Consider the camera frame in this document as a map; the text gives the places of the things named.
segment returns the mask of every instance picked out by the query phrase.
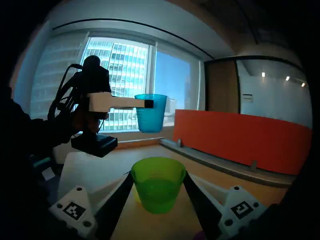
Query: window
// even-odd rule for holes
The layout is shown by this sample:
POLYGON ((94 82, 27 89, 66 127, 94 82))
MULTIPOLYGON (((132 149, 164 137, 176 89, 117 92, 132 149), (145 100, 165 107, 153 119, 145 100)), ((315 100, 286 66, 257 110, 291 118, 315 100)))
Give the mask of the window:
MULTIPOLYGON (((164 126, 174 125, 176 109, 199 109, 200 61, 191 54, 160 43, 155 47, 91 37, 82 59, 90 55, 98 56, 101 66, 109 70, 113 96, 134 98, 144 93, 168 96, 164 126)), ((135 109, 111 109, 101 127, 104 131, 132 129, 138 129, 135 109)))
POLYGON ((164 126, 174 125, 176 109, 199 109, 200 80, 196 57, 158 44, 154 93, 167 96, 164 126))

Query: ceiling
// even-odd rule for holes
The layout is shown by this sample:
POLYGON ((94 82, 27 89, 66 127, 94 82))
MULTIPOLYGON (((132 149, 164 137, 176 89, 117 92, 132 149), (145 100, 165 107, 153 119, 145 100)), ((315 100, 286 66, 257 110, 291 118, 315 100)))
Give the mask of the ceiling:
POLYGON ((306 77, 299 69, 283 62, 270 60, 237 60, 238 72, 242 75, 262 76, 262 72, 266 77, 276 79, 286 79, 290 77, 291 82, 302 84, 306 81, 306 77))
POLYGON ((273 43, 290 48, 272 15, 257 0, 192 0, 213 14, 226 28, 250 35, 256 43, 273 43))

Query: person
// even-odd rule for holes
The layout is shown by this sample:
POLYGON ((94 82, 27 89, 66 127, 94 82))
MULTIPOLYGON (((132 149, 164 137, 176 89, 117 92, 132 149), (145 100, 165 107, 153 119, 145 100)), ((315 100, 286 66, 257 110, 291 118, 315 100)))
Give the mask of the person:
MULTIPOLYGON (((18 15, 21 19, 25 18, 29 24, 21 28, 19 33, 13 32, 11 35, 12 38, 8 41, 16 48, 13 48, 13 52, 6 57, 2 65, 4 71, 0 103, 2 116, 5 117, 2 117, 1 121, 1 229, 2 235, 10 239, 81 239, 74 230, 66 227, 65 222, 59 221, 48 211, 50 205, 46 201, 47 193, 37 184, 27 157, 69 142, 73 134, 83 130, 84 124, 91 132, 98 132, 99 121, 82 109, 81 105, 69 116, 58 116, 51 121, 31 119, 11 99, 12 90, 9 87, 14 65, 26 47, 30 35, 57 2, 59 1, 19 3, 18 15), (33 9, 42 11, 32 15, 33 9)), ((2 9, 14 12, 14 4, 6 5, 2 9)))

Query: wooden table surface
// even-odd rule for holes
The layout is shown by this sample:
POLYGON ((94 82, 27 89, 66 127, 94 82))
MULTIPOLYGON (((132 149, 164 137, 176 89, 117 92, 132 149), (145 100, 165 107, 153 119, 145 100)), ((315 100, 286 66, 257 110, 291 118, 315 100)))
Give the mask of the wooden table surface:
MULTIPOLYGON (((278 203, 286 193, 285 188, 274 188, 239 179, 203 166, 162 146, 146 146, 115 150, 104 158, 97 158, 83 152, 69 153, 62 171, 58 196, 61 198, 76 185, 88 192, 94 192, 123 177, 132 165, 148 157, 163 156, 176 159, 187 171, 229 189, 240 185, 265 206, 278 203)), ((192 239, 201 230, 184 186, 181 187, 177 202, 167 214, 154 215, 144 210, 133 199, 131 191, 122 211, 112 239, 192 239)))

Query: orange partition wall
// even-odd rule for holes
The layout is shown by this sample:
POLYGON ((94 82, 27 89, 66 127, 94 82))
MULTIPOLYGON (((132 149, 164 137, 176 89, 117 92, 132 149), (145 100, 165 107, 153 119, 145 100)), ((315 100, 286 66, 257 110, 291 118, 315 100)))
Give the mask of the orange partition wall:
POLYGON ((176 110, 174 141, 245 165, 298 174, 312 130, 292 122, 244 114, 176 110))

